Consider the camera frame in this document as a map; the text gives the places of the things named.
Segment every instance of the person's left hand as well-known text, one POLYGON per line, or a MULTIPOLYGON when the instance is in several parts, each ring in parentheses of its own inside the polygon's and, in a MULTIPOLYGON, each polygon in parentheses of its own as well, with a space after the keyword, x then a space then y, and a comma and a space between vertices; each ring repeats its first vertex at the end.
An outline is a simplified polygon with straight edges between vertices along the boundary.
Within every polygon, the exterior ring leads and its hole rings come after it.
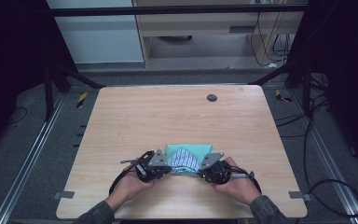
POLYGON ((113 211, 118 208, 126 201, 135 197, 139 192, 145 189, 151 189, 157 182, 154 179, 148 183, 141 181, 136 175, 135 171, 128 172, 123 178, 118 181, 115 190, 105 199, 113 211))

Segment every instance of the person's right hand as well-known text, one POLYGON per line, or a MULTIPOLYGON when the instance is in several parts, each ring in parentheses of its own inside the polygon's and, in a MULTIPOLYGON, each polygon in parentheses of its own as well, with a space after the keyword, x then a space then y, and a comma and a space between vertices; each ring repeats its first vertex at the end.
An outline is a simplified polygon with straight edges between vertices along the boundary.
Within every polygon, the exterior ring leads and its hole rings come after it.
MULTIPOLYGON (((237 166, 234 160, 231 157, 227 157, 225 161, 230 166, 237 166)), ((251 204, 252 201, 261 196, 261 193, 255 187, 255 184, 249 178, 233 178, 224 185, 213 185, 214 189, 217 192, 222 192, 230 195, 235 200, 240 203, 245 203, 247 205, 251 204)))

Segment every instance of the hand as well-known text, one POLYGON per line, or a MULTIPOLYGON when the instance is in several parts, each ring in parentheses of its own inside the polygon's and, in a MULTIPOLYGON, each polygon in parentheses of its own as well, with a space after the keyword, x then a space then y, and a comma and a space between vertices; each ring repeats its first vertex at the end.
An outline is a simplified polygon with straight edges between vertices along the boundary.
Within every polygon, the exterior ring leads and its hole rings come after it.
POLYGON ((105 199, 114 212, 126 201, 145 189, 153 188, 156 179, 145 183, 139 180, 134 171, 128 172, 118 181, 115 190, 105 199))
MULTIPOLYGON (((237 166, 231 157, 225 159, 225 161, 231 166, 237 166)), ((232 178, 224 185, 213 185, 214 190, 230 195, 240 203, 247 205, 251 204, 252 201, 261 196, 255 184, 249 178, 232 178)))

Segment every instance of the wooden table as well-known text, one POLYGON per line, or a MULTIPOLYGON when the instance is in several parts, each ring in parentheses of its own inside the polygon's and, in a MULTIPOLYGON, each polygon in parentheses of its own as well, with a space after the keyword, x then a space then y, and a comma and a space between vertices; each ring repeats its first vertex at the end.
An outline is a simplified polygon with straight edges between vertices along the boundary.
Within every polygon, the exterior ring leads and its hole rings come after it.
MULTIPOLYGON (((302 199, 282 141, 259 86, 112 87, 100 90, 57 216, 76 218, 104 200, 127 164, 167 144, 212 144, 248 171, 288 217, 304 217, 302 199), (209 102, 207 95, 217 101, 209 102)), ((125 203, 117 218, 252 217, 247 205, 217 193, 198 176, 166 175, 125 203)))

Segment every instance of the cloth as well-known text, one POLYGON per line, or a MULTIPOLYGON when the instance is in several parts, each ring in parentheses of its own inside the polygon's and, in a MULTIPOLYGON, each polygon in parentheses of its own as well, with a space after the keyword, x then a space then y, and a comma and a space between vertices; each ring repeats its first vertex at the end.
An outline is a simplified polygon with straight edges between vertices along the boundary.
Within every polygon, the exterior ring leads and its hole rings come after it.
POLYGON ((73 224, 112 224, 115 220, 115 213, 106 201, 97 203, 87 213, 81 215, 73 224))
MULTIPOLYGON (((291 223, 268 196, 258 197, 250 204, 250 208, 259 224, 291 223)), ((112 224, 114 220, 114 212, 105 201, 102 201, 73 223, 112 224)))
POLYGON ((168 165, 172 167, 172 173, 194 175, 201 167, 201 161, 189 150, 182 147, 173 153, 168 160, 168 165))
POLYGON ((195 175, 204 156, 213 152, 212 145, 205 144, 171 144, 165 148, 165 157, 171 172, 181 175, 195 175))

